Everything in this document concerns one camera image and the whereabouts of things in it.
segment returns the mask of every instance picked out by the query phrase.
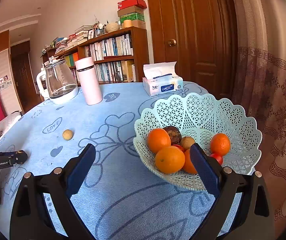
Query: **patterned curtain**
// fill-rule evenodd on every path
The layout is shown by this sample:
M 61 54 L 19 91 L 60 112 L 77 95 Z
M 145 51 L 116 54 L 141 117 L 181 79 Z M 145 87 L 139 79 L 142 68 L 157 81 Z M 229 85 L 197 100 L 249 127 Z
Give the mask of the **patterned curtain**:
M 239 48 L 237 69 L 236 80 L 245 79 L 246 82 L 234 90 L 232 101 L 241 104 L 248 116 L 255 117 L 258 129 L 263 134 L 260 145 L 262 157 L 255 168 L 262 172 L 267 183 L 275 208 L 276 228 L 284 229 L 286 227 L 286 61 L 260 49 Z
M 286 57 L 286 35 L 276 34 L 282 28 L 277 26 L 277 13 L 268 10 L 269 3 L 272 0 L 235 0 L 239 46 L 243 47 L 238 48 L 232 101 L 256 119 L 262 132 L 262 157 L 255 168 L 266 181 L 279 236 L 286 228 L 286 60 L 277 56 Z M 284 21 L 285 6 L 277 10 Z

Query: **glass kettle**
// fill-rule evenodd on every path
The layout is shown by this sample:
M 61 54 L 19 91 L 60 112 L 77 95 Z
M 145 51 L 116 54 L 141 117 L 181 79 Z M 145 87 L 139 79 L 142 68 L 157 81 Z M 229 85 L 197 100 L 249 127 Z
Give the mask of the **glass kettle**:
M 46 90 L 43 89 L 41 76 L 45 76 Z M 37 75 L 36 81 L 41 95 L 45 99 L 49 98 L 54 104 L 65 103 L 78 93 L 76 80 L 65 59 L 52 56 L 45 64 L 45 69 Z

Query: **light blue plastic basket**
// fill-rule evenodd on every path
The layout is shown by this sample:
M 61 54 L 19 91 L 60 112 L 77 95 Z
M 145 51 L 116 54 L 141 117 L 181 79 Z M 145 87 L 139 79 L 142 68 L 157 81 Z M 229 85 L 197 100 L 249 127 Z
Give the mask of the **light blue plastic basket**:
M 144 109 L 141 118 L 136 120 L 133 144 L 144 165 L 173 185 L 205 190 L 198 175 L 183 170 L 168 175 L 156 168 L 155 155 L 147 146 L 147 135 L 152 129 L 168 125 L 177 127 L 182 136 L 193 137 L 207 155 L 211 154 L 213 135 L 225 133 L 231 141 L 231 149 L 223 157 L 223 166 L 231 167 L 236 173 L 251 174 L 261 157 L 262 133 L 257 129 L 256 120 L 245 116 L 242 106 L 233 105 L 227 98 L 216 100 L 211 94 L 190 93 L 185 98 L 172 95 L 159 99 L 153 109 Z

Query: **wooden door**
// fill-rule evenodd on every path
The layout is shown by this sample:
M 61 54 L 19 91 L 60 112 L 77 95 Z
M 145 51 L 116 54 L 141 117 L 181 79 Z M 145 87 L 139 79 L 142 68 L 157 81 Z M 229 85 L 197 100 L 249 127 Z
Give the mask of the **wooden door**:
M 15 86 L 21 99 L 24 112 L 26 113 L 41 103 L 41 99 L 35 91 L 28 53 L 13 57 L 12 69 L 15 77 Z
M 148 0 L 154 60 L 217 99 L 232 94 L 237 26 L 233 0 Z

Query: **white kettle handle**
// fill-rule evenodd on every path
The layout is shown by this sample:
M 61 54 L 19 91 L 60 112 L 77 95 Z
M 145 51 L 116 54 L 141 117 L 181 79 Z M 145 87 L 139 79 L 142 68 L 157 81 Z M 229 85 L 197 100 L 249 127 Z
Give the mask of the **white kettle handle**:
M 38 85 L 38 89 L 39 89 L 41 95 L 43 96 L 43 98 L 49 98 L 49 93 L 46 92 L 44 90 L 44 88 L 43 88 L 43 84 L 42 84 L 42 81 L 41 81 L 41 76 L 46 76 L 46 71 L 45 70 L 42 70 L 40 73 L 37 74 L 36 82 L 37 82 L 37 85 Z

